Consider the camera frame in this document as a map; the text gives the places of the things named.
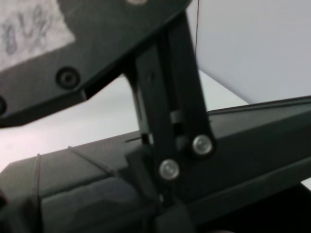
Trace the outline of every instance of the white surface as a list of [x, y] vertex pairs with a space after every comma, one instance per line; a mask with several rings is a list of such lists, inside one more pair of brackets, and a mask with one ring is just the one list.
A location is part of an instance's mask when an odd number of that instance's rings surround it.
[[0, 0], [0, 70], [74, 40], [57, 0]]
[[310, 0], [200, 0], [200, 70], [248, 103], [311, 95]]
[[192, 0], [189, 7], [187, 8], [187, 16], [188, 22], [192, 37], [192, 43], [195, 47], [196, 44], [196, 29], [197, 29], [197, 19], [198, 19], [198, 1], [199, 0]]
[[[209, 110], [246, 102], [200, 72]], [[87, 102], [31, 124], [0, 130], [0, 171], [38, 153], [101, 140], [138, 130], [130, 86], [118, 78]]]

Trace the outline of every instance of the round screw hole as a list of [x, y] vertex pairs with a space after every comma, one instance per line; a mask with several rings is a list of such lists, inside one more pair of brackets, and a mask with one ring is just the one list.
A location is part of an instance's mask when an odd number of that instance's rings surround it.
[[80, 83], [80, 75], [71, 67], [62, 68], [56, 75], [56, 82], [64, 89], [74, 89]]

